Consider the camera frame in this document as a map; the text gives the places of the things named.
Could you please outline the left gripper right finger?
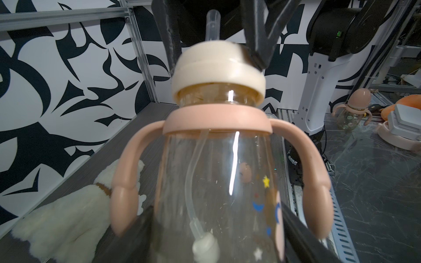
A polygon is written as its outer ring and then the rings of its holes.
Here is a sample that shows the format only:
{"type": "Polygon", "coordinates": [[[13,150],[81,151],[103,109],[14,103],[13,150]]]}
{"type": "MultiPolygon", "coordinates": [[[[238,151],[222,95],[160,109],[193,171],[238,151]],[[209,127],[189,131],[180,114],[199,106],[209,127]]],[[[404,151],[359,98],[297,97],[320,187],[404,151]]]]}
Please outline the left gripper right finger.
{"type": "Polygon", "coordinates": [[[340,259],[329,251],[302,224],[299,218],[284,204],[282,218],[285,231],[285,255],[281,263],[339,263],[340,259]]]}

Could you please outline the clear baby bottle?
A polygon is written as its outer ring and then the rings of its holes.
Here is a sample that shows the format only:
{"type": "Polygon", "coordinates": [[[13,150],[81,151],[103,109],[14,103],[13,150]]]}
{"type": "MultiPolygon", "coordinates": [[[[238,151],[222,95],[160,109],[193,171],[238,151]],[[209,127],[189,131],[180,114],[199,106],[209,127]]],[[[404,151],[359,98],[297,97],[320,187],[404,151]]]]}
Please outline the clear baby bottle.
{"type": "Polygon", "coordinates": [[[165,139],[147,262],[278,263],[269,134],[199,129],[165,139]]]}

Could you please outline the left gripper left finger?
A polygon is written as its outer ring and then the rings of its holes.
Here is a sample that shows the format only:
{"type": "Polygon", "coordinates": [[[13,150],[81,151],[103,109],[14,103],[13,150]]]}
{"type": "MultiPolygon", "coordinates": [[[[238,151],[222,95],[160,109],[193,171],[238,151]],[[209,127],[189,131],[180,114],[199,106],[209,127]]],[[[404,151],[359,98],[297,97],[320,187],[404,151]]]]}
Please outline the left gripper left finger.
{"type": "Polygon", "coordinates": [[[153,206],[149,206],[137,217],[130,228],[94,263],[146,263],[150,248],[153,206]]]}

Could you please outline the cream lid with straw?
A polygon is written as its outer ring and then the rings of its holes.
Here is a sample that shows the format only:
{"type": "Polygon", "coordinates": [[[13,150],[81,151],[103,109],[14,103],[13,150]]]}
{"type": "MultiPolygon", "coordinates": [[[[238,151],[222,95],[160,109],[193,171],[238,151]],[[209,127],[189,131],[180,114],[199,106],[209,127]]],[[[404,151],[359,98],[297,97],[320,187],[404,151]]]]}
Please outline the cream lid with straw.
{"type": "Polygon", "coordinates": [[[257,105],[265,79],[244,46],[221,41],[207,16],[206,40],[186,50],[172,89],[180,108],[171,114],[167,157],[172,197],[197,263],[244,262],[257,249],[251,236],[266,229],[261,202],[269,178],[268,134],[258,130],[257,105]]]}

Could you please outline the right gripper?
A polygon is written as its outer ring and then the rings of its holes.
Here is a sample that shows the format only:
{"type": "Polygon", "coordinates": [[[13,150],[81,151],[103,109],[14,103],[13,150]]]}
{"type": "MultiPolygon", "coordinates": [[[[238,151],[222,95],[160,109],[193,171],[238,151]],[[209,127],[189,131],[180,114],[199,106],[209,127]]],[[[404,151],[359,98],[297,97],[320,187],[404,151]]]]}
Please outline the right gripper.
{"type": "Polygon", "coordinates": [[[244,29],[246,46],[256,68],[267,69],[280,34],[300,0],[278,1],[173,1],[153,0],[152,12],[169,66],[174,75],[182,46],[203,42],[215,23],[218,38],[227,40],[244,29]]]}

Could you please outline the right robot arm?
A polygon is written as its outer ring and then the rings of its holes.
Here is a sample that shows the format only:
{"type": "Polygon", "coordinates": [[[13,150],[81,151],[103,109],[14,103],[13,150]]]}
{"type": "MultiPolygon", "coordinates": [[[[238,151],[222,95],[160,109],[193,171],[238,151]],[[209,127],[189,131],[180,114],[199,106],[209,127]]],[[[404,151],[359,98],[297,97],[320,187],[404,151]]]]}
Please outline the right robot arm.
{"type": "MultiPolygon", "coordinates": [[[[391,1],[322,1],[311,17],[306,38],[310,70],[300,103],[298,126],[308,135],[322,128],[322,112],[339,72],[377,33],[391,1]]],[[[185,88],[235,84],[249,88],[261,104],[266,70],[299,1],[153,1],[152,12],[166,51],[172,95],[185,88]]]]}

